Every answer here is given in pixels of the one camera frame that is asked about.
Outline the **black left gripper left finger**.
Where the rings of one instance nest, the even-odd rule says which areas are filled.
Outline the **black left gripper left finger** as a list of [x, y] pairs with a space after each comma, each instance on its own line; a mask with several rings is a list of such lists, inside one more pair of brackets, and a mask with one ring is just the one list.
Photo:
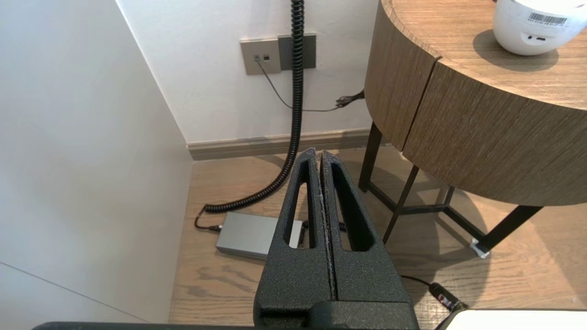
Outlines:
[[[300, 186], [306, 186], [310, 248], [291, 247]], [[331, 232], [325, 215], [316, 149], [300, 153], [289, 184], [254, 299], [254, 324], [260, 328], [304, 328], [311, 308], [336, 297], [333, 288]]]

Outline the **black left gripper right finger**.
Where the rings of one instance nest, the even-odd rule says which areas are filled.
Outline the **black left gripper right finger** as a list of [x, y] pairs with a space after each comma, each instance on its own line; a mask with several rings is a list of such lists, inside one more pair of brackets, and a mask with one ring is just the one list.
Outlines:
[[343, 161], [322, 152], [320, 178], [336, 299], [413, 306]]

